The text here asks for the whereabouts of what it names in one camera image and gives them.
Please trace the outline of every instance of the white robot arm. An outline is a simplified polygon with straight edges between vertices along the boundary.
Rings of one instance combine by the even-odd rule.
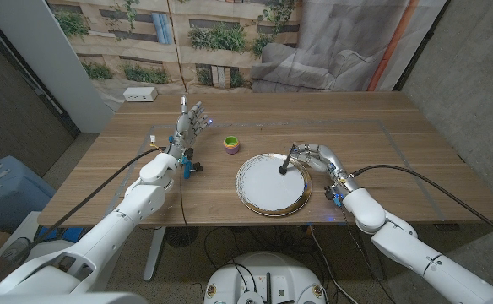
[[[328,147],[302,144],[294,146],[290,155],[316,171],[327,172],[333,185],[326,191],[337,194],[335,203],[344,205],[360,230],[373,235],[374,245],[388,258],[423,277],[450,302],[479,304],[493,299],[493,286],[420,241],[410,224],[384,210],[366,189],[357,185]]]
[[[0,295],[70,294],[93,290],[97,277],[134,227],[156,212],[173,185],[171,173],[192,157],[190,146],[208,126],[198,102],[187,111],[181,99],[181,115],[170,147],[140,171],[122,202],[81,240],[69,248],[24,263],[0,283]]]

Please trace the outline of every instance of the white box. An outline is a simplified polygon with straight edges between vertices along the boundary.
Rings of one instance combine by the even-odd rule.
[[[127,101],[154,101],[158,93],[155,87],[128,88],[123,93]]]

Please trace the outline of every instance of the printed wall backdrop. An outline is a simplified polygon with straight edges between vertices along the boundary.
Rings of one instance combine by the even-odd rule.
[[[390,90],[445,0],[47,1],[93,85],[159,94]]]

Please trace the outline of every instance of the colorful cup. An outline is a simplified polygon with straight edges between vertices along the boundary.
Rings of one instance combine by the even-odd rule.
[[[239,152],[239,139],[235,136],[228,136],[224,139],[224,147],[226,148],[226,152],[228,154],[235,154]]]

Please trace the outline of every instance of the plate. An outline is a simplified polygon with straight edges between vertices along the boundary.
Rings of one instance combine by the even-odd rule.
[[[286,155],[262,154],[247,160],[237,172],[236,190],[252,211],[267,216],[292,214],[303,207],[312,193],[312,180],[305,167],[291,159],[288,172],[279,173]]]

